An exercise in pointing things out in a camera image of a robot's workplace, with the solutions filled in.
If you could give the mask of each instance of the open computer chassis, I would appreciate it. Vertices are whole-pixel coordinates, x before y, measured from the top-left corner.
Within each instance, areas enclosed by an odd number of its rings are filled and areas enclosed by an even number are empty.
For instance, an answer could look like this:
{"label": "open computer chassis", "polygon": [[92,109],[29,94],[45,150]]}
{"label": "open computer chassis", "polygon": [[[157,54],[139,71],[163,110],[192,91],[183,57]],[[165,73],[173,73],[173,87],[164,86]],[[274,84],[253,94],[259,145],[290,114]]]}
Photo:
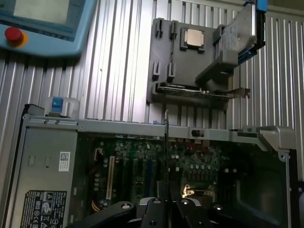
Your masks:
{"label": "open computer chassis", "polygon": [[[55,208],[60,213],[50,209],[49,225],[63,227],[122,200],[138,205],[142,198],[155,197],[163,170],[164,125],[43,114],[37,106],[25,107],[13,175],[2,197],[7,202],[1,227],[33,225],[28,201],[45,204],[42,194],[60,198]],[[244,217],[255,214],[281,227],[300,227],[304,186],[298,181],[292,129],[169,126],[168,153],[169,178],[183,197],[207,209],[216,203],[237,208]]]}

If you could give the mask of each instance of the red emergency stop button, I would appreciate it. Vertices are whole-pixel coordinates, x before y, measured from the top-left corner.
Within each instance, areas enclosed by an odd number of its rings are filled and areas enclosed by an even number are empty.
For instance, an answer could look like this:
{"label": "red emergency stop button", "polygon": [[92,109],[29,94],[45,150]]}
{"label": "red emergency stop button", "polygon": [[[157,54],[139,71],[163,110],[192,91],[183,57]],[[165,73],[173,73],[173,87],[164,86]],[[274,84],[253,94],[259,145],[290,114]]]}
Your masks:
{"label": "red emergency stop button", "polygon": [[24,36],[23,36],[21,30],[19,28],[15,28],[15,27],[10,27],[10,28],[6,29],[5,37],[9,43],[15,44],[15,45],[20,44],[24,39]]}

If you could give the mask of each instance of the blue drive bracket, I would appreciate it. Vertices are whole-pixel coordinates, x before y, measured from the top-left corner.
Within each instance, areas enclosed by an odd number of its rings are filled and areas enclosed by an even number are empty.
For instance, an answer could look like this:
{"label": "blue drive bracket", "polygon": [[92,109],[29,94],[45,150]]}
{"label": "blue drive bracket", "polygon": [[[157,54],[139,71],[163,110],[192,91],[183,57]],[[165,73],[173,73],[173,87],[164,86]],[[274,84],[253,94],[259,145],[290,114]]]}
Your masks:
{"label": "blue drive bracket", "polygon": [[52,101],[52,112],[61,113],[63,108],[63,99],[60,97],[54,97]]}

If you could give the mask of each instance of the cable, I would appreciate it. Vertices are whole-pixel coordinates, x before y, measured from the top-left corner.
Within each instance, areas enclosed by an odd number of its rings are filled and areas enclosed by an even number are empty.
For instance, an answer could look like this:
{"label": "cable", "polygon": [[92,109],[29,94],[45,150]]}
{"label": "cable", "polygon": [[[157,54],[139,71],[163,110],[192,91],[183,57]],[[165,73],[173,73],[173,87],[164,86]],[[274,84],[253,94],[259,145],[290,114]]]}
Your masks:
{"label": "cable", "polygon": [[92,206],[92,209],[93,209],[94,212],[99,212],[100,211],[100,209],[97,207],[97,205],[94,203],[93,200],[92,200],[91,206]]}

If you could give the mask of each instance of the metal frame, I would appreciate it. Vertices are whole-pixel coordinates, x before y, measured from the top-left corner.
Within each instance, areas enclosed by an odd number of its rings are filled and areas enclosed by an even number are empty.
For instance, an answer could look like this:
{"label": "metal frame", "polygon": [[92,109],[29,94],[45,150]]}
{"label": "metal frame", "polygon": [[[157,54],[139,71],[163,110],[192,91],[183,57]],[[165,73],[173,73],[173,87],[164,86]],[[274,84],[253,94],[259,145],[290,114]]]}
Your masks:
{"label": "metal frame", "polygon": [[[116,121],[100,121],[100,120],[74,120],[66,118],[54,118],[44,116],[33,116],[25,114],[22,117],[23,124],[19,133],[19,147],[15,159],[11,157],[11,170],[6,175],[6,186],[4,194],[1,195],[0,211],[5,212],[0,214],[0,222],[6,217],[6,225],[9,228],[11,214],[14,205],[14,199],[17,189],[18,176],[11,174],[18,174],[25,135],[28,128],[41,129],[57,129],[57,130],[71,130],[75,132],[94,132],[94,133],[113,133],[113,134],[127,134],[139,136],[164,136],[164,125],[146,124],[146,123],[129,123]],[[195,137],[193,132],[196,132],[201,137]],[[295,146],[295,132],[290,128],[283,127],[245,127],[241,131],[228,131],[220,129],[204,129],[194,127],[180,127],[169,126],[169,137],[171,138],[186,138],[195,140],[216,140],[216,141],[230,141],[235,143],[251,143],[256,144],[263,151],[276,150],[278,157],[282,162],[286,162],[286,187],[287,191],[287,207],[288,207],[288,223],[291,224],[290,215],[290,193],[289,193],[289,162],[288,154],[290,150],[294,150]]]}

